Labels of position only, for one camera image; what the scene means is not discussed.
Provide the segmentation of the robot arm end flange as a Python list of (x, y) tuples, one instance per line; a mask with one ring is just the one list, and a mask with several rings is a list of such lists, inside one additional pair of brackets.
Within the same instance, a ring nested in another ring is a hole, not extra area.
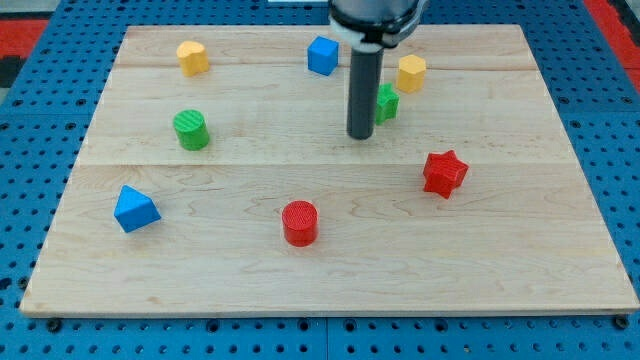
[(347, 44), (364, 53), (397, 47), (417, 28), (429, 0), (329, 0), (329, 22)]

